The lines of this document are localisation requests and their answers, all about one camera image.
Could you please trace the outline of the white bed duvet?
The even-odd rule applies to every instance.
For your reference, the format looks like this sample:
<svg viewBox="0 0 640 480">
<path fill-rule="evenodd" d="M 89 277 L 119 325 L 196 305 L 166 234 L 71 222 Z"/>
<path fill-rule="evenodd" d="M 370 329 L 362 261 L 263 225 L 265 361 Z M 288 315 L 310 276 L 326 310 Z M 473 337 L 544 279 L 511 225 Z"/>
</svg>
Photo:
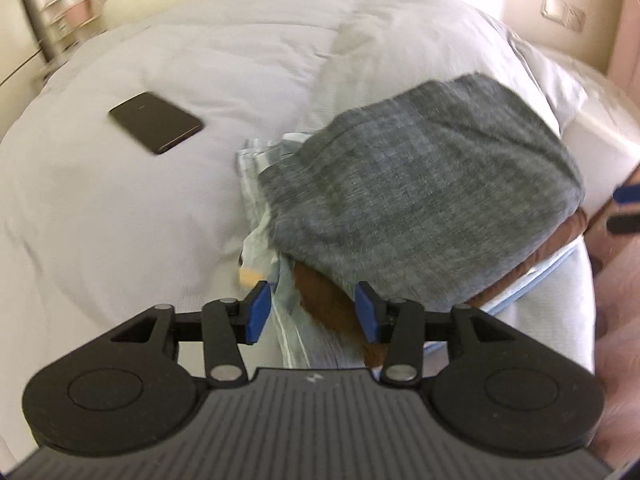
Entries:
<svg viewBox="0 0 640 480">
<path fill-rule="evenodd" d="M 153 304 L 235 292 L 235 154 L 430 79 L 482 72 L 554 131 L 586 100 L 558 64 L 457 0 L 204 0 L 80 47 L 1 143 L 1 465 L 35 449 L 35 372 Z M 155 155 L 108 116 L 152 92 L 204 128 Z"/>
</svg>

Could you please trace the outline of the pink box on shelf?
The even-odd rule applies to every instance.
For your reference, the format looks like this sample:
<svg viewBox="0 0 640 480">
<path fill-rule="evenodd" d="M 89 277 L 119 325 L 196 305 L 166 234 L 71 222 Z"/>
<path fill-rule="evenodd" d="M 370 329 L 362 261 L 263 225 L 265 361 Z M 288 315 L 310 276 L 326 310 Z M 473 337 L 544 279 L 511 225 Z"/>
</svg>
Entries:
<svg viewBox="0 0 640 480">
<path fill-rule="evenodd" d="M 45 11 L 44 17 L 48 26 L 65 23 L 78 28 L 94 20 L 98 16 L 94 0 L 78 0 L 67 2 L 60 0 L 52 3 Z"/>
</svg>

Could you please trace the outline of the brown folded garment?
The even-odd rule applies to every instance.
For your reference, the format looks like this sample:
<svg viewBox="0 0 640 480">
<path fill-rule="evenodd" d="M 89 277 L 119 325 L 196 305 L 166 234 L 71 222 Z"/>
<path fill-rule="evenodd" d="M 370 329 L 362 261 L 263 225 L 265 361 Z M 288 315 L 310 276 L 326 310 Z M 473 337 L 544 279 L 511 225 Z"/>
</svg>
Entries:
<svg viewBox="0 0 640 480">
<path fill-rule="evenodd" d="M 480 308 L 504 292 L 510 285 L 532 270 L 536 264 L 550 258 L 555 252 L 574 242 L 587 229 L 588 217 L 582 208 L 568 217 L 555 232 L 526 260 L 512 269 L 501 280 L 495 282 L 474 297 L 466 300 L 471 307 Z M 385 344 L 369 344 L 359 324 L 354 302 L 349 296 L 320 272 L 301 262 L 294 262 L 293 281 L 302 297 L 302 307 L 324 328 L 345 336 L 356 344 L 357 354 L 364 364 L 376 367 L 383 364 Z"/>
</svg>

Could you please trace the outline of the blue striped folded garment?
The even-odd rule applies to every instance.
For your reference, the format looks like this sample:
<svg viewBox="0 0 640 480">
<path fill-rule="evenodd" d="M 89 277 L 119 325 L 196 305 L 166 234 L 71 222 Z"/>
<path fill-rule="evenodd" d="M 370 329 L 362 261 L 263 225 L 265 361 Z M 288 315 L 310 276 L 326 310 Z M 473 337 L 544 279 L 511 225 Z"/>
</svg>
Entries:
<svg viewBox="0 0 640 480">
<path fill-rule="evenodd" d="M 269 206 L 258 176 L 278 160 L 295 153 L 309 138 L 307 133 L 293 132 L 278 142 L 250 140 L 236 155 L 241 191 L 252 232 L 244 240 L 240 258 L 239 281 L 246 288 L 266 280 L 274 296 L 274 324 L 283 354 L 284 365 L 294 368 L 353 368 L 365 366 L 356 344 L 345 336 L 324 328 L 302 307 L 292 275 L 293 260 L 279 254 L 268 236 Z M 573 252 L 574 242 L 536 264 L 514 284 L 480 310 L 498 315 L 537 285 Z"/>
</svg>

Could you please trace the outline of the black smartphone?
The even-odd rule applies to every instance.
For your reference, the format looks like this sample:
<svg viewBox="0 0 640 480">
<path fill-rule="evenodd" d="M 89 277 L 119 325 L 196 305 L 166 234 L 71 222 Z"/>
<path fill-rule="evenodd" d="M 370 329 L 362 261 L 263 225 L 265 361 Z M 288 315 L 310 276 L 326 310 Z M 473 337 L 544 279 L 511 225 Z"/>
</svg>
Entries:
<svg viewBox="0 0 640 480">
<path fill-rule="evenodd" d="M 116 105 L 108 116 L 155 155 L 168 152 L 204 128 L 200 118 L 152 92 Z"/>
</svg>

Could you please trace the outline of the grey plaid shorts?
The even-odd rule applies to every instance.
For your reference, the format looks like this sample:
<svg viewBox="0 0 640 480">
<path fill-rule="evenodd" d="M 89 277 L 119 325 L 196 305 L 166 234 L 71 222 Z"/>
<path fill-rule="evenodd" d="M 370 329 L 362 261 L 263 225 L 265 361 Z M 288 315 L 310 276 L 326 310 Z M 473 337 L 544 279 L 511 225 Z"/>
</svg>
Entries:
<svg viewBox="0 0 640 480">
<path fill-rule="evenodd" d="M 497 283 L 585 196 L 560 138 L 484 74 L 339 114 L 258 182 L 278 252 L 435 311 Z"/>
</svg>

